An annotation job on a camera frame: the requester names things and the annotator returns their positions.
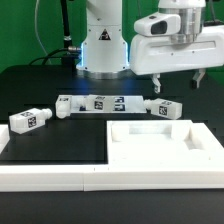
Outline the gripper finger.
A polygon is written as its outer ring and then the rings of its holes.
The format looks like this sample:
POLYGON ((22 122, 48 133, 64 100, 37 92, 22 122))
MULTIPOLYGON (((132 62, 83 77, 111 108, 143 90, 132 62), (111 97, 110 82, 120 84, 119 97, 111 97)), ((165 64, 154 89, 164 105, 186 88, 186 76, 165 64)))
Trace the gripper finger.
POLYGON ((194 89, 198 89, 200 87, 200 82, 206 74, 206 70, 204 68, 198 69, 193 78, 192 78, 192 87, 194 89))
POLYGON ((159 94, 161 91, 160 74, 152 74, 151 80, 154 84, 154 91, 159 94))

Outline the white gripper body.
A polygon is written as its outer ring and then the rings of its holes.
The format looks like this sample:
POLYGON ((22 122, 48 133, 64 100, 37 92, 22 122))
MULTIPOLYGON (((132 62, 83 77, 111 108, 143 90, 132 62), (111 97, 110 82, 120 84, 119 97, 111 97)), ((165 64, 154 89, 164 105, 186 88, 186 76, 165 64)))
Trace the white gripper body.
POLYGON ((203 27, 190 43, 174 43, 181 27, 175 14, 154 13, 134 23, 130 69, 137 75, 224 65, 224 25, 203 27))

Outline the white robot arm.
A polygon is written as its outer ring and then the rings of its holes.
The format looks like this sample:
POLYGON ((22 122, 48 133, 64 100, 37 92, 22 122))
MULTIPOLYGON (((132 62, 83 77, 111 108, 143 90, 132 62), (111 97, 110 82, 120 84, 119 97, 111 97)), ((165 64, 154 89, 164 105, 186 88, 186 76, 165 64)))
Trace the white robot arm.
POLYGON ((193 70, 199 83, 210 67, 224 65, 224 25, 204 26, 205 0, 159 0, 158 11, 134 23, 135 37, 122 37, 122 0, 87 0, 87 36, 80 74, 113 79, 130 69, 148 75, 159 92, 160 75, 193 70))

